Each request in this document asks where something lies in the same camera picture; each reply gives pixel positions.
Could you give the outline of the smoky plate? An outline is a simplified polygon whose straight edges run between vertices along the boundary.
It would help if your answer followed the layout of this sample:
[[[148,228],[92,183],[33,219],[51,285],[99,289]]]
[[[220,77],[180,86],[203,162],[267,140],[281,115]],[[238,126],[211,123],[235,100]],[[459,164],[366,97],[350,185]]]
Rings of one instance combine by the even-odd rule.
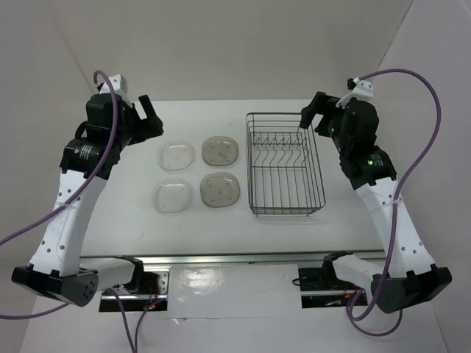
[[[233,206],[241,193],[238,179],[227,172],[208,174],[202,179],[199,190],[202,202],[212,208]]]
[[[202,144],[202,159],[210,166],[225,167],[236,162],[238,143],[228,136],[213,136]]]

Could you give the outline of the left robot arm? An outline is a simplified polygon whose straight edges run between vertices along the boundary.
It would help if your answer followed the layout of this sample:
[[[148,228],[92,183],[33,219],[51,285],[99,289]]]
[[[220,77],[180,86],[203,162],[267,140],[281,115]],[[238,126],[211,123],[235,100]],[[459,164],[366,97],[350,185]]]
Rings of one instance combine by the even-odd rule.
[[[122,151],[163,134],[163,122],[147,95],[138,98],[145,118],[122,95],[98,93],[86,104],[87,119],[65,146],[60,187],[45,234],[27,265],[14,268],[13,283],[49,299],[84,307],[96,292],[122,287],[137,293],[150,279],[144,264],[115,256],[80,264],[85,233]]]

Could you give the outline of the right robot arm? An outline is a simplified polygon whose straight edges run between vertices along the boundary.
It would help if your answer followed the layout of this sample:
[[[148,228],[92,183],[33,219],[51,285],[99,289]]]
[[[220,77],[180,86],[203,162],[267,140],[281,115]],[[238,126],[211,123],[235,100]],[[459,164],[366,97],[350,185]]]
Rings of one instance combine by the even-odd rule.
[[[329,288],[352,283],[386,314],[429,302],[452,282],[452,274],[425,248],[404,205],[394,166],[375,143],[375,107],[357,98],[342,101],[318,92],[302,108],[300,128],[310,127],[315,115],[322,117],[315,133],[333,141],[341,169],[369,211],[386,253],[383,267],[352,252],[329,254],[322,264],[322,282]]]

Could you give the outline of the clear plate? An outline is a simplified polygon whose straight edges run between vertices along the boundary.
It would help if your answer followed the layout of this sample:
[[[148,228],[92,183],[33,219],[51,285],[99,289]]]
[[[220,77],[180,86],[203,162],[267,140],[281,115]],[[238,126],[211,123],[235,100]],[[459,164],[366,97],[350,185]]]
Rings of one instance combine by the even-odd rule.
[[[192,187],[183,179],[167,179],[159,183],[153,193],[153,207],[162,214],[185,211],[192,202]]]
[[[164,171],[182,171],[194,162],[194,147],[186,142],[165,143],[159,147],[157,161]]]

